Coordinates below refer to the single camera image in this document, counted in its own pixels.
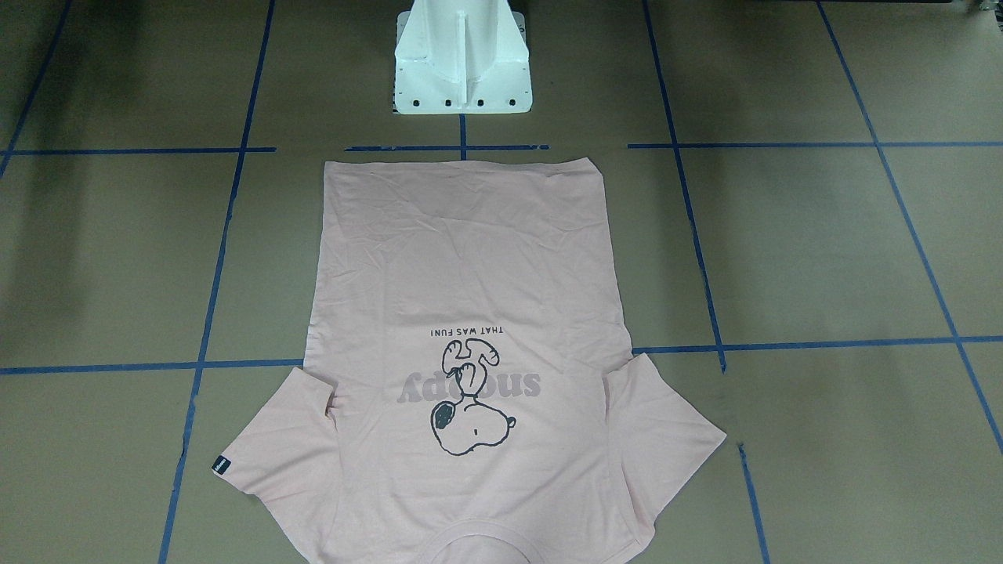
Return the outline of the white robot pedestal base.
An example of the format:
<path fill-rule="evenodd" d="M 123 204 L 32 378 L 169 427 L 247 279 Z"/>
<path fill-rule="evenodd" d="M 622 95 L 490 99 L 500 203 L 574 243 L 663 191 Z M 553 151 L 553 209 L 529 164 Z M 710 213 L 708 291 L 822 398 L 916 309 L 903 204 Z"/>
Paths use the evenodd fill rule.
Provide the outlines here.
<path fill-rule="evenodd" d="M 415 1 L 396 18 L 398 114 L 522 114 L 534 104 L 526 20 L 508 1 Z"/>

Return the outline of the pink Snoopy t-shirt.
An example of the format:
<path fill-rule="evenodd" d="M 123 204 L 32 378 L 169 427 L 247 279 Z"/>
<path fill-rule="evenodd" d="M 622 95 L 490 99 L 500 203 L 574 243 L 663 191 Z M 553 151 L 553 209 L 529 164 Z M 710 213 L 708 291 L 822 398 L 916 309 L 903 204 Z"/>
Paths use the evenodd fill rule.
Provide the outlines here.
<path fill-rule="evenodd" d="M 310 563 L 626 563 L 725 439 L 636 354 L 604 179 L 328 163 L 303 362 L 215 473 Z"/>

